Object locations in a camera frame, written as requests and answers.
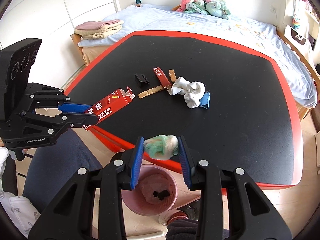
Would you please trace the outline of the green white wad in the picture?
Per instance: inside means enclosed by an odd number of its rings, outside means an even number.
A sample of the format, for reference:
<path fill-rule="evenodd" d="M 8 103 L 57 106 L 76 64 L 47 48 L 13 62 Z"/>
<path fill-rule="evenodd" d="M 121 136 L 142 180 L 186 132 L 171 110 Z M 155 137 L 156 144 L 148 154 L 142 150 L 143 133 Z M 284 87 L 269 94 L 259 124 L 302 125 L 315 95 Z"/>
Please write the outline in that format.
<path fill-rule="evenodd" d="M 151 159 L 169 160 L 178 155 L 178 138 L 175 135 L 158 135 L 146 139 L 144 151 Z"/>

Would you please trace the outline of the large red paper box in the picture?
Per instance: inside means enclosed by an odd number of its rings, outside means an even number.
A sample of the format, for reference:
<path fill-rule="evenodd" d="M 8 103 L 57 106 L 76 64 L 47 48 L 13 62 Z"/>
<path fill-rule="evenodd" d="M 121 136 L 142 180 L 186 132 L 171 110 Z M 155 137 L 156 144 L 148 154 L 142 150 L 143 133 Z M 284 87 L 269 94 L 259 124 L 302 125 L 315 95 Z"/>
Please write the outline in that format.
<path fill-rule="evenodd" d="M 96 115 L 98 117 L 98 123 L 101 123 L 114 113 L 126 107 L 134 98 L 135 94 L 133 94 L 130 87 L 127 87 L 126 91 L 118 88 L 85 110 L 85 113 Z"/>

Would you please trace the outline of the small blue plastic clip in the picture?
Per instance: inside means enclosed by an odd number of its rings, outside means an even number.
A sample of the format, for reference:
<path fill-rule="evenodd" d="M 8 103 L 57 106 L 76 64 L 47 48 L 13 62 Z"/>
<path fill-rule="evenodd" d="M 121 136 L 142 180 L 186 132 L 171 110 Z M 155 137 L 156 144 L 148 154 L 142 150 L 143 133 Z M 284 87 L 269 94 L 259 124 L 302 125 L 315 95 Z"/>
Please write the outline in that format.
<path fill-rule="evenodd" d="M 208 109 L 210 104 L 210 92 L 204 93 L 203 97 L 200 99 L 200 107 Z"/>

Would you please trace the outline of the white cloth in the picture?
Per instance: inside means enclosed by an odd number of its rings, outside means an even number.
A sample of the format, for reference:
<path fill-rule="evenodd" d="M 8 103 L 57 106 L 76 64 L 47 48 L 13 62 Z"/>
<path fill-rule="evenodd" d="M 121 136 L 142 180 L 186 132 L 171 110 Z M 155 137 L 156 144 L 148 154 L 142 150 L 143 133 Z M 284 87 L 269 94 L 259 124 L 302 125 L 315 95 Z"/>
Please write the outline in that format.
<path fill-rule="evenodd" d="M 185 103 L 191 109 L 200 106 L 200 99 L 205 93 L 205 86 L 203 83 L 194 81 L 190 82 L 183 77 L 179 77 L 169 90 L 170 95 L 184 96 Z"/>

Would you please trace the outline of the small black plastic block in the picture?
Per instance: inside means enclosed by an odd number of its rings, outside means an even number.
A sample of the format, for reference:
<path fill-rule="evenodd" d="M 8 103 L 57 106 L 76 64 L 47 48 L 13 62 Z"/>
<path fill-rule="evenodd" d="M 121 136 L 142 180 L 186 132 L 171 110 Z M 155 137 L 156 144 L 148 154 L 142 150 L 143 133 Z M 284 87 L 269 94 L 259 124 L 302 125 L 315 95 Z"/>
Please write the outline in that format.
<path fill-rule="evenodd" d="M 150 85 L 149 80 L 144 74 L 135 73 L 135 81 L 140 88 L 148 87 Z"/>

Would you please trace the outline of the slim red paper box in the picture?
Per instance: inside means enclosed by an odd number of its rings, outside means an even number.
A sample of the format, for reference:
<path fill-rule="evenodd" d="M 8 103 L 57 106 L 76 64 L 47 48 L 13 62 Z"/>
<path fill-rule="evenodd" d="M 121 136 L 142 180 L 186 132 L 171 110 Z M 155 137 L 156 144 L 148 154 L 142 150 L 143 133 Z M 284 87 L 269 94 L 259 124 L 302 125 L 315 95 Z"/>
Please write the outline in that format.
<path fill-rule="evenodd" d="M 153 72 L 159 79 L 161 85 L 167 89 L 171 90 L 171 82 L 168 80 L 167 76 L 164 74 L 163 70 L 159 67 L 153 68 Z"/>

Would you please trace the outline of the pink ribbed trash bin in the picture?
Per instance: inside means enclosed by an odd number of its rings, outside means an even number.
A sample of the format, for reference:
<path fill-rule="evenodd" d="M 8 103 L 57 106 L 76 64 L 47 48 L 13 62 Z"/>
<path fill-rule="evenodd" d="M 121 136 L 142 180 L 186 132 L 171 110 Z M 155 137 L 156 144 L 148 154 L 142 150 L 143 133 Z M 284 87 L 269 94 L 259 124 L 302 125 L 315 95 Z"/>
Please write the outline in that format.
<path fill-rule="evenodd" d="M 141 166 L 134 190 L 122 191 L 124 204 L 141 216 L 157 216 L 170 210 L 177 199 L 177 184 L 165 169 L 151 164 Z"/>

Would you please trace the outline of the person's left leg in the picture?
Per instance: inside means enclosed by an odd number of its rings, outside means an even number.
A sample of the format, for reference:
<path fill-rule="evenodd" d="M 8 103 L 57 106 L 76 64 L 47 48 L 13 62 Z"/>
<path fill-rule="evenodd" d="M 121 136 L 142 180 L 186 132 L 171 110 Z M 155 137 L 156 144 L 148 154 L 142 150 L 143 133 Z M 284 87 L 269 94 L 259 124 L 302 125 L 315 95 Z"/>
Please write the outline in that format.
<path fill-rule="evenodd" d="M 80 168 L 99 170 L 102 165 L 71 129 L 53 146 L 37 148 L 29 165 L 23 196 L 42 212 L 63 185 Z"/>

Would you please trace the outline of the black slipper right foot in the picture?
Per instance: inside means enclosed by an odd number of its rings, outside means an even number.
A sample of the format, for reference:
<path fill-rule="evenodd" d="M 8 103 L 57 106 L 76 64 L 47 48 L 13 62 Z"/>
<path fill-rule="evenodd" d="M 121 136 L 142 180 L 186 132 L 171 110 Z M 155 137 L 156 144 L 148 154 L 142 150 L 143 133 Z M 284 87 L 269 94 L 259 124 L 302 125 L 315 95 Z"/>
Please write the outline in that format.
<path fill-rule="evenodd" d="M 167 226 L 169 223 L 177 219 L 199 220 L 200 214 L 200 199 L 195 199 L 185 205 L 165 211 L 158 217 L 158 222 L 162 226 Z"/>

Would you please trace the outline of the folded pink beige towels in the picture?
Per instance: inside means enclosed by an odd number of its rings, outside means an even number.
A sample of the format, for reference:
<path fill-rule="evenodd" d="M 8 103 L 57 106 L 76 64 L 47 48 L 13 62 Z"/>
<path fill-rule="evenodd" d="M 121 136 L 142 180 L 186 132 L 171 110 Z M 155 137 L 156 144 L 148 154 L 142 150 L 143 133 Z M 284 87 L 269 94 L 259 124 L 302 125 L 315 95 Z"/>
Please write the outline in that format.
<path fill-rule="evenodd" d="M 88 21 L 77 25 L 74 33 L 83 40 L 101 40 L 111 36 L 122 29 L 123 20 Z"/>

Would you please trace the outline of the red black low table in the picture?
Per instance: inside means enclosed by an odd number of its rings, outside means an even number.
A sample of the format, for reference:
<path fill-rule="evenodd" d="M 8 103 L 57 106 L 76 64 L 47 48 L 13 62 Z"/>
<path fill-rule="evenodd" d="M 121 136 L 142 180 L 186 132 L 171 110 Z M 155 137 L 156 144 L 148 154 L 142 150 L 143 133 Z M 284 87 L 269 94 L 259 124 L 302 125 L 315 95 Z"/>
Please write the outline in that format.
<path fill-rule="evenodd" d="M 276 61 L 217 37 L 135 31 L 110 46 L 66 89 L 99 117 L 89 129 L 112 148 L 138 136 L 184 136 L 219 168 L 243 168 L 264 188 L 302 178 L 300 119 Z"/>

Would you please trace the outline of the striped green plush toy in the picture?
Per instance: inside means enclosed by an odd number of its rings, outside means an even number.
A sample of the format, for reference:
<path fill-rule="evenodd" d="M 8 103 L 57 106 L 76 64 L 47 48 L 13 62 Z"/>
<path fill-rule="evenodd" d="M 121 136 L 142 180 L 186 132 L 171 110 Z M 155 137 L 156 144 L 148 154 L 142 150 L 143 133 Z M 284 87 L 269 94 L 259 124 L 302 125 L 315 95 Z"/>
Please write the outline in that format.
<path fill-rule="evenodd" d="M 195 2 L 189 2 L 185 5 L 185 13 L 198 13 L 208 15 L 209 12 L 206 10 L 206 2 L 203 0 L 196 0 Z"/>

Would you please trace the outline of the teal plush toy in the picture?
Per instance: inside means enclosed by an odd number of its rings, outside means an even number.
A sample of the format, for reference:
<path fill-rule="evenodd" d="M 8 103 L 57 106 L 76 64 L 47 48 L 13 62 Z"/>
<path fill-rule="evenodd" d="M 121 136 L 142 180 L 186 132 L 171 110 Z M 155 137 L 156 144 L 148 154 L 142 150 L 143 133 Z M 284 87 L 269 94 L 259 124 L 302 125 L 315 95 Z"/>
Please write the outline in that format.
<path fill-rule="evenodd" d="M 206 10 L 210 15 L 225 20 L 228 20 L 231 14 L 227 8 L 226 0 L 212 0 L 206 4 Z"/>

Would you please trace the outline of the white tote bag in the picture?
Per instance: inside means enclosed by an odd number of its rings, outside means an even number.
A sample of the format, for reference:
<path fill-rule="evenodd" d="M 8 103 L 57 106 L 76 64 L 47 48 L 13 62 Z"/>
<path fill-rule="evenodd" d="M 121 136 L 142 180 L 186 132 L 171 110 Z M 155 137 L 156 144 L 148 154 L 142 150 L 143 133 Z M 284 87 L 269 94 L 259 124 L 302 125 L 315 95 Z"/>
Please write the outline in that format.
<path fill-rule="evenodd" d="M 304 10 L 298 9 L 298 12 L 295 12 L 293 9 L 286 8 L 284 24 L 285 29 L 288 29 L 289 37 L 293 38 L 298 44 L 311 48 L 308 39 L 309 20 Z"/>

